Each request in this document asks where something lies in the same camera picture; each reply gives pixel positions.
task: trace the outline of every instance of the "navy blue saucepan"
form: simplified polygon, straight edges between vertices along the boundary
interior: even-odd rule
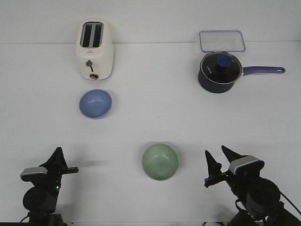
[[[212,93],[224,93],[232,88],[242,75],[252,73],[284,73],[283,67],[242,67],[239,60],[226,52],[207,54],[200,63],[198,81]]]

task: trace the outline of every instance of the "green bowl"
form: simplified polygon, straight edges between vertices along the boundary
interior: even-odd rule
[[[169,179],[178,168],[178,156],[165,144],[154,144],[143,154],[142,166],[147,175],[155,180]]]

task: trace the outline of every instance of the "blue bowl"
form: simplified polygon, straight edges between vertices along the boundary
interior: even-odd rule
[[[102,89],[90,90],[82,96],[79,102],[80,111],[91,119],[102,118],[111,106],[111,96]]]

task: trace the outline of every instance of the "lid knob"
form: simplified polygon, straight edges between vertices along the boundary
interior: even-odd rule
[[[228,67],[232,62],[232,57],[227,54],[219,54],[216,62],[221,67]]]

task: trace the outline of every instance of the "saucepan handle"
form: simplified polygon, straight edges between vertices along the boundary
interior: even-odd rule
[[[244,75],[252,73],[284,73],[285,68],[283,67],[265,67],[265,66],[252,66],[244,67]]]

